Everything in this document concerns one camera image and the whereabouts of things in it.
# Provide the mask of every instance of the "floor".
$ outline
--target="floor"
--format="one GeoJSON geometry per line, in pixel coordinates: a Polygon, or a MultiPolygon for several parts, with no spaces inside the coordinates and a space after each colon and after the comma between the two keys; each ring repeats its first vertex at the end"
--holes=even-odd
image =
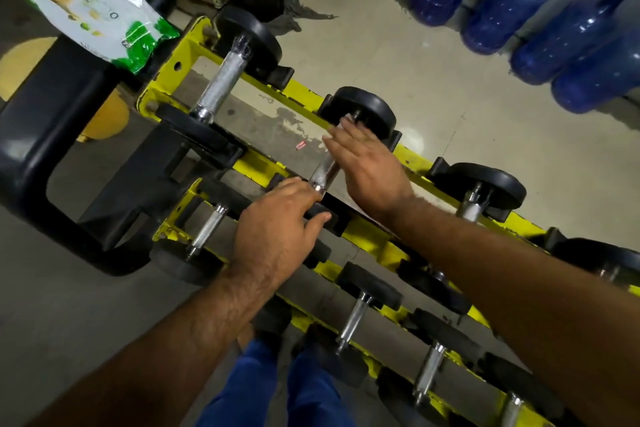
{"type": "MultiPolygon", "coordinates": [[[[568,236],[640,249],[640,113],[635,107],[620,100],[599,112],[568,114],[553,102],[548,87],[529,87],[510,76],[505,56],[470,53],[455,31],[421,26],[396,0],[300,2],[337,16],[300,19],[301,32],[279,38],[282,63],[296,69],[301,83],[320,94],[343,85],[375,92],[394,109],[403,143],[416,152],[431,160],[443,155],[449,162],[492,165],[518,177],[529,191],[522,214],[540,227],[556,226],[568,236]]],[[[37,18],[25,20],[22,9],[15,13],[15,18],[2,21],[5,41],[48,31],[33,22],[37,18]]],[[[175,21],[180,19],[185,23],[188,18],[177,14],[175,21]]],[[[210,78],[215,67],[201,61],[196,70],[210,78]]],[[[322,131],[247,83],[240,83],[233,95],[237,100],[230,99],[228,105],[235,105],[236,113],[221,112],[221,123],[252,134],[259,143],[264,139],[283,162],[310,174],[322,152],[322,131]],[[294,146],[302,139],[307,147],[298,153],[294,146]]],[[[49,183],[51,200],[69,216],[79,216],[150,128],[148,122],[132,117],[113,139],[72,148],[49,183]]],[[[332,192],[344,196],[344,183],[338,181],[332,192]]],[[[152,266],[126,278],[106,277],[3,209],[0,216],[0,424],[18,426],[195,289],[152,266]]],[[[366,262],[355,251],[340,250],[342,263],[366,262]]],[[[316,302],[317,314],[340,324],[348,313],[348,298],[335,288],[324,289],[330,284],[310,274],[301,271],[285,285],[284,293],[299,296],[310,290],[300,284],[311,281],[316,295],[308,300],[316,302]]],[[[391,282],[395,276],[385,277],[391,282]]],[[[434,307],[424,296],[407,293],[407,300],[413,307],[434,307]]],[[[388,361],[395,362],[400,373],[412,375],[426,349],[415,338],[392,331],[384,332],[385,341],[380,341],[380,331],[390,326],[375,313],[367,314],[357,340],[375,343],[371,347],[378,348],[376,354],[393,356],[388,361]],[[403,355],[396,348],[402,348],[403,355]]],[[[469,328],[470,335],[482,334],[473,325],[460,328],[469,328]]],[[[296,332],[288,332],[287,343],[295,340],[296,332]]],[[[499,347],[492,337],[483,341],[488,349],[499,347]]],[[[221,388],[235,354],[232,351],[213,375],[185,425],[193,423],[221,388]]],[[[445,390],[460,381],[459,372],[449,370],[445,390]]],[[[394,425],[372,384],[357,391],[340,388],[359,426],[394,425]]],[[[484,404],[495,400],[494,392],[483,394],[484,404]]],[[[485,407],[468,408],[476,408],[478,424],[490,423],[492,413],[485,407]]],[[[269,425],[283,425],[284,415],[281,384],[269,425]]]]}

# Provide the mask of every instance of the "forearm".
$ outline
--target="forearm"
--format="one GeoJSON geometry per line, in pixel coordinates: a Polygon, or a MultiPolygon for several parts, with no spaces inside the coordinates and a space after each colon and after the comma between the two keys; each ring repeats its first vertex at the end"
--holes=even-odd
{"type": "Polygon", "coordinates": [[[419,198],[389,226],[452,280],[576,412],[601,424],[616,424],[613,412],[619,424],[639,420],[628,388],[640,374],[640,335],[631,326],[640,321],[638,298],[419,198]]]}
{"type": "Polygon", "coordinates": [[[243,269],[225,269],[30,425],[178,425],[273,290],[243,269]]]}

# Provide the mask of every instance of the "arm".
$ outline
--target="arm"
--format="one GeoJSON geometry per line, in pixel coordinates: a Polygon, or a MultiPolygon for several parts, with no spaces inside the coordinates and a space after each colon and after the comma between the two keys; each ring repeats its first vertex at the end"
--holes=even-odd
{"type": "Polygon", "coordinates": [[[283,181],[238,222],[233,258],[212,284],[82,379],[29,425],[178,425],[240,329],[300,266],[324,223],[320,195],[283,181]]]}
{"type": "Polygon", "coordinates": [[[583,422],[640,424],[640,299],[416,197],[368,129],[342,126],[325,143],[356,203],[450,278],[583,422]]]}

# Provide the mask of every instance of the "leg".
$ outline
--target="leg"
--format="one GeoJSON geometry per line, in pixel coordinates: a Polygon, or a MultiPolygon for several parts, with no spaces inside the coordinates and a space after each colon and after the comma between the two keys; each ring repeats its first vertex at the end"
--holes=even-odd
{"type": "Polygon", "coordinates": [[[291,363],[287,390],[289,427],[355,427],[331,375],[304,351],[291,363]]]}
{"type": "Polygon", "coordinates": [[[196,427],[263,427],[278,381],[277,360],[266,342],[250,342],[225,388],[205,407],[196,427]]]}

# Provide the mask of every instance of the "person's left hand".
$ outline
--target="person's left hand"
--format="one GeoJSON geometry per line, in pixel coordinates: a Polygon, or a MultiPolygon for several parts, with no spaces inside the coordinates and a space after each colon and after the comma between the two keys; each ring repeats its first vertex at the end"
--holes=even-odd
{"type": "Polygon", "coordinates": [[[300,267],[331,213],[305,224],[304,214],[320,194],[299,177],[252,203],[240,216],[231,266],[249,272],[273,291],[300,267]]]}

